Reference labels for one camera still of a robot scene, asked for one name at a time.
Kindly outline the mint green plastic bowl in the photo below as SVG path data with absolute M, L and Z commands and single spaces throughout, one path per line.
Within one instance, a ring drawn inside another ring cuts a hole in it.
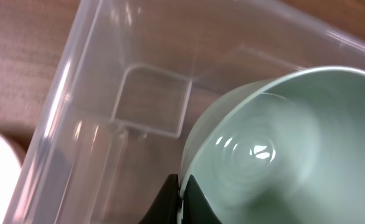
M 315 67 L 242 85 L 196 121 L 193 175 L 221 223 L 365 223 L 365 71 Z

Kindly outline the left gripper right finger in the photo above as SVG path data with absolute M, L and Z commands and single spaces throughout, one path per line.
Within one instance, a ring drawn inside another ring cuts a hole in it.
M 221 224 L 193 175 L 182 198 L 182 224 Z

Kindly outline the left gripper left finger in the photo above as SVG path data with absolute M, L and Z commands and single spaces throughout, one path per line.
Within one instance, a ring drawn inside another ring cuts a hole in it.
M 177 224 L 179 205 L 179 180 L 177 174 L 169 174 L 150 208 L 139 224 Z

